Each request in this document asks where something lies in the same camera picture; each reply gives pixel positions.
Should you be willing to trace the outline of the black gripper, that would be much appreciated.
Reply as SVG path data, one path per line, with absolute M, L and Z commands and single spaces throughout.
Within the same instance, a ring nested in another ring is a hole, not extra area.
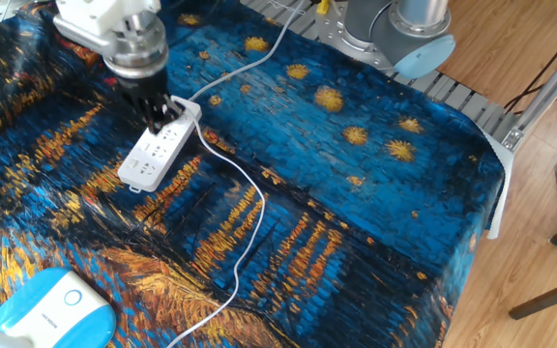
M 165 124 L 176 121 L 186 112 L 174 96 L 168 96 L 167 70 L 140 78 L 116 76 L 123 99 L 141 109 L 141 116 L 150 133 L 158 134 Z

